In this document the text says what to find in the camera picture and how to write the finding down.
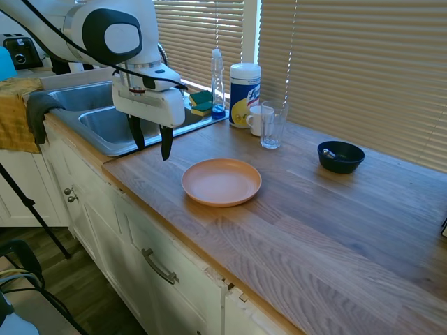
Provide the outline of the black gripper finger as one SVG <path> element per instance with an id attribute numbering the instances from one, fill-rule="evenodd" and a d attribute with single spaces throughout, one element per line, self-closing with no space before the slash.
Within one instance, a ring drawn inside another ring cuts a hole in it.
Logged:
<path id="1" fill-rule="evenodd" d="M 173 129 L 160 125 L 159 130 L 161 135 L 161 156 L 163 161 L 166 161 L 170 157 L 173 145 Z"/>
<path id="2" fill-rule="evenodd" d="M 145 139 L 140 126 L 140 118 L 131 114 L 127 115 L 127 121 L 133 140 L 139 150 L 145 148 Z"/>

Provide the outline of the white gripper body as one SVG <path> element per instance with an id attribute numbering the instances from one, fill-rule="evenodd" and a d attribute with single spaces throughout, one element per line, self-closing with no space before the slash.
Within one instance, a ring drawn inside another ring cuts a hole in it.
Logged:
<path id="1" fill-rule="evenodd" d="M 170 128 L 185 121 L 178 73 L 166 65 L 125 65 L 125 69 L 143 76 L 113 75 L 112 101 L 116 110 Z"/>

